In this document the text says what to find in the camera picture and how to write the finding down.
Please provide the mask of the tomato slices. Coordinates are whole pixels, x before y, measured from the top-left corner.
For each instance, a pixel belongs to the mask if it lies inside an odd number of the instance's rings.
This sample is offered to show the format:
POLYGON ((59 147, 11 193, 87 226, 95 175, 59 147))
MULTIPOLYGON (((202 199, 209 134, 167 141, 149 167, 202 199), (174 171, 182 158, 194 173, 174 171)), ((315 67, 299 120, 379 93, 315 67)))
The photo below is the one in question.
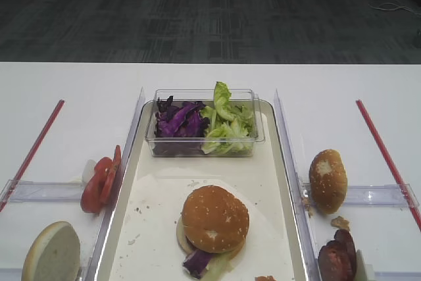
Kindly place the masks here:
POLYGON ((109 202, 121 158, 121 148, 116 145, 112 159, 103 157, 96 163, 94 175, 87 183, 80 200, 83 212, 97 214, 109 202))

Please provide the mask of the cut bun half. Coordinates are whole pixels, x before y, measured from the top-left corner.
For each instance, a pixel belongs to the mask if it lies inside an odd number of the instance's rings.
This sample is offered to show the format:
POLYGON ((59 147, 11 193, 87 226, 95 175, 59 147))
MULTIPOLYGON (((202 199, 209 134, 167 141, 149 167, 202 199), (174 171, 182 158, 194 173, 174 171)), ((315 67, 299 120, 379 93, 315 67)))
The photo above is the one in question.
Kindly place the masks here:
POLYGON ((22 280, 75 280, 80 269, 80 240, 67 221, 44 228, 31 245, 22 280))

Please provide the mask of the purple cabbage in box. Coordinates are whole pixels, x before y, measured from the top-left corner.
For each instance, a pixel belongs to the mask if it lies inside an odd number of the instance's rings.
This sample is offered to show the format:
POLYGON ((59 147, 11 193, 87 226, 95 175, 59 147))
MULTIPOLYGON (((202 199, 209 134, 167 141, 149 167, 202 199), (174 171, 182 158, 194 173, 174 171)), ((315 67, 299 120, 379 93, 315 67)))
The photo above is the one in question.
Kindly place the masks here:
POLYGON ((158 138, 203 138, 210 120, 203 118, 200 111, 205 108, 202 101, 184 101, 175 106, 173 96, 167 100, 158 99, 155 113, 155 135, 158 138))

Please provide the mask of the sesame top bun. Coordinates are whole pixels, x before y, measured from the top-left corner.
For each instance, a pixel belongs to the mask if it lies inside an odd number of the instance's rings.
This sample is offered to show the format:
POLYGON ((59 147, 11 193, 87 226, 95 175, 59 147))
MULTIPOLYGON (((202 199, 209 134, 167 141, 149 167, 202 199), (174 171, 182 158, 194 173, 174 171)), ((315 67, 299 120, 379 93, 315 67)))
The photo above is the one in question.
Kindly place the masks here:
POLYGON ((185 245, 214 254, 239 251, 244 246, 249 226, 245 204, 215 185, 202 186, 187 196, 178 223, 185 245))

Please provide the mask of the green lettuce in box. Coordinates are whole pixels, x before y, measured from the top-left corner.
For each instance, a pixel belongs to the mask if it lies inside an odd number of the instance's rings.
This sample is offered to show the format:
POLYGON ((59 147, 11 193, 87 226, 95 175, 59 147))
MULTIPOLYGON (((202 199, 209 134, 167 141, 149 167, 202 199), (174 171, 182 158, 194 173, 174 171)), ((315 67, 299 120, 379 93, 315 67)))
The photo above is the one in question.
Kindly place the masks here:
POLYGON ((252 152, 253 144, 240 139, 252 136, 254 112, 246 105, 232 105, 231 96, 227 84, 217 82, 213 94, 214 105, 200 110, 201 117, 209 120, 205 129, 207 140, 201 146, 206 155, 250 155, 252 152))

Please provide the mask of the left red rod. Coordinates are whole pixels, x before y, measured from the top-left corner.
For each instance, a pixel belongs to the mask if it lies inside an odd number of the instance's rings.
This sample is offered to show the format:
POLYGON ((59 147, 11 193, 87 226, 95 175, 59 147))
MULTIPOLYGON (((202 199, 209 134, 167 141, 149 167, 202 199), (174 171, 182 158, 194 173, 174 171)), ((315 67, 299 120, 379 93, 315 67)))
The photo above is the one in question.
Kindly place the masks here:
POLYGON ((63 105, 65 104, 65 100, 60 99, 53 112, 50 114, 47 122, 44 124, 41 132, 39 133, 38 137, 36 138, 34 144, 31 146, 27 156, 25 157, 24 161, 22 162, 21 166, 19 167, 18 171, 16 172, 14 178, 10 181, 10 184, 5 186, 6 192, 1 197, 1 208, 2 211, 5 206, 7 205, 9 198, 11 197, 14 189, 16 188, 17 184, 21 180, 22 176, 24 175, 26 169, 28 168, 29 164, 31 163, 34 155, 36 154, 38 148, 40 147, 42 141, 44 140, 45 136, 47 135, 48 131, 50 130, 51 126, 53 125, 55 119, 57 118, 58 114, 60 113, 63 105))

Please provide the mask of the clear plastic salad box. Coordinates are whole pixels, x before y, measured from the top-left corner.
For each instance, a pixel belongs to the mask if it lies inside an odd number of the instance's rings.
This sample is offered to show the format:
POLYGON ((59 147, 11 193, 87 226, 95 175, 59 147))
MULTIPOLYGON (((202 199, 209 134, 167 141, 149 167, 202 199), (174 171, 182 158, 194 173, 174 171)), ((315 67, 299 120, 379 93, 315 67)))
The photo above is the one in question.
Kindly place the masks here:
POLYGON ((155 113, 158 111, 157 100, 167 100, 173 96, 173 105, 181 106, 184 101, 202 101, 205 106, 212 107, 214 87, 212 89, 158 89, 155 92, 151 115, 145 133, 145 140, 149 144, 151 152, 155 157, 250 157, 254 151, 254 145, 264 141, 262 130, 262 117, 258 95, 251 89, 229 89, 232 93, 230 103, 235 106, 248 106, 254 112, 253 131, 250 138, 241 138, 240 141, 249 141, 253 144, 250 155, 206 155, 201 146, 206 142, 203 138, 158 138, 155 135, 155 124, 157 120, 155 113))

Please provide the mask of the right red rod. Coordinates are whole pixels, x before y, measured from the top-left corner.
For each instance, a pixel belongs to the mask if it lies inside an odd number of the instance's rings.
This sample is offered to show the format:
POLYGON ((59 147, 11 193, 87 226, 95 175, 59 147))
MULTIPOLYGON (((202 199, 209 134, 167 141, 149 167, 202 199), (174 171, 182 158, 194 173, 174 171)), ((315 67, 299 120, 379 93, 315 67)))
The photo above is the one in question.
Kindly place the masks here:
POLYGON ((372 134, 372 137, 374 138, 393 178, 395 179, 396 184, 400 187, 403 197, 407 201, 407 205, 409 206, 413 219, 415 220, 418 228, 420 228, 420 211, 418 210, 418 207, 416 206, 413 196, 409 193, 409 189, 407 185, 402 179, 393 159, 391 158, 391 155, 389 154, 389 151, 387 150, 387 147, 385 146, 377 128, 375 127, 374 122, 370 118, 370 115, 368 111, 366 110, 366 107, 364 106, 363 102, 360 99, 358 99, 355 101, 355 103, 357 104, 357 107, 359 108, 359 111, 370 133, 372 134))

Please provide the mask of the sausage slices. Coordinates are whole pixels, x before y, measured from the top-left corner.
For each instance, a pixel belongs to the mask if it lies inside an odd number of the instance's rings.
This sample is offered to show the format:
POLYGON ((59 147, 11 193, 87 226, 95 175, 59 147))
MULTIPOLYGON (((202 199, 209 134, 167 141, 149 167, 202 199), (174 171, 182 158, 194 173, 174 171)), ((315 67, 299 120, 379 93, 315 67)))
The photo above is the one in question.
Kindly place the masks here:
POLYGON ((333 240, 322 246, 318 266, 323 281, 352 281, 357 273, 357 254, 349 231, 338 229, 333 240))

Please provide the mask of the lettuce leaf on bun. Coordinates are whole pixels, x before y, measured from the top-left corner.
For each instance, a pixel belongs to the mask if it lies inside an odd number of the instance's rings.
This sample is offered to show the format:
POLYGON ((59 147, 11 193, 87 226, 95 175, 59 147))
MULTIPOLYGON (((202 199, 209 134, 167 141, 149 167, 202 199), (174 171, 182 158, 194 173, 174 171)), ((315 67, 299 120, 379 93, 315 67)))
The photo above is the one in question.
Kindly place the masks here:
POLYGON ((209 263, 209 267, 205 269, 205 274, 201 278, 201 281, 220 280, 225 272, 228 272, 231 270, 230 255, 231 255, 230 252, 223 253, 211 259, 209 263))

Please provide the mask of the bottom bun on tray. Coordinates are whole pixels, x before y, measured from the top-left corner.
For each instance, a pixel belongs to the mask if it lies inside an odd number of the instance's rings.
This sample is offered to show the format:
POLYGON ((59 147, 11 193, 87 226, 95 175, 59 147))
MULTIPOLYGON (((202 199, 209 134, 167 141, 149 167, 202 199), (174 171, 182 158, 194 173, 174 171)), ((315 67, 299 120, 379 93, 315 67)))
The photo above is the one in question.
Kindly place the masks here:
MULTIPOLYGON (((177 221, 176 236, 180 247, 184 250, 186 255, 190 255, 196 250, 196 247, 186 238, 181 218, 177 221)), ((228 258, 233 259, 241 251, 244 245, 245 242, 242 242, 233 251, 229 251, 228 258)))

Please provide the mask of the clear rail by tomatoes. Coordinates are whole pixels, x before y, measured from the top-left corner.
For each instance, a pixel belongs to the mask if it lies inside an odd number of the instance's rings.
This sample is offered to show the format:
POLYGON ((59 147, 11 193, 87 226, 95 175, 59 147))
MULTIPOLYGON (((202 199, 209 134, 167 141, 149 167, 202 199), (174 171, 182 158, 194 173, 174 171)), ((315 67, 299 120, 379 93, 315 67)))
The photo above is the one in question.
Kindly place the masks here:
POLYGON ((1 202, 79 202, 81 182, 33 182, 9 180, 1 191, 1 202))

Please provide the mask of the crumb piece on tray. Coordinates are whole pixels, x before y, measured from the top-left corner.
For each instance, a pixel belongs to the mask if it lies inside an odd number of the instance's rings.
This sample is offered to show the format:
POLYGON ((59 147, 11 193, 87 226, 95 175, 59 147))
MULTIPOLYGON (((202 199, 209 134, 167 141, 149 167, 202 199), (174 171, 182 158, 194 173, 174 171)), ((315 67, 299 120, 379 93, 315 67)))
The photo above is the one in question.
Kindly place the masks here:
POLYGON ((255 281, 276 281, 276 279, 273 276, 257 276, 255 281))

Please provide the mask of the metal tray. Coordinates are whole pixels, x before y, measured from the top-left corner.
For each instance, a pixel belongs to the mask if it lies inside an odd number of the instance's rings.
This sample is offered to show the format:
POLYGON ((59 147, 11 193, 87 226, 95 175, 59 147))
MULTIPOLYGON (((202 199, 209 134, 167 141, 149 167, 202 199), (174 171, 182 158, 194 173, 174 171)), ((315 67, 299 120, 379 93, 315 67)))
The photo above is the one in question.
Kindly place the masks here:
POLYGON ((188 280, 176 223, 196 188, 226 188, 247 206, 250 230, 225 280, 306 280, 275 114, 259 103, 265 140, 250 157, 153 157, 146 104, 94 280, 188 280))

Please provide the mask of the spare sesame bun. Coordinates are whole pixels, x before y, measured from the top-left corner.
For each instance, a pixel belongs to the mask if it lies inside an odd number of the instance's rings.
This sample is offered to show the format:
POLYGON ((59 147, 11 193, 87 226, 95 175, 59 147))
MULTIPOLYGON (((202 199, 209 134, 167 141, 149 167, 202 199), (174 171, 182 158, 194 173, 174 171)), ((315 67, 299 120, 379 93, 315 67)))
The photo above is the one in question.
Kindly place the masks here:
POLYGON ((335 149, 319 152, 309 168, 310 193, 320 211, 335 213, 345 201, 348 181, 341 155, 335 149))

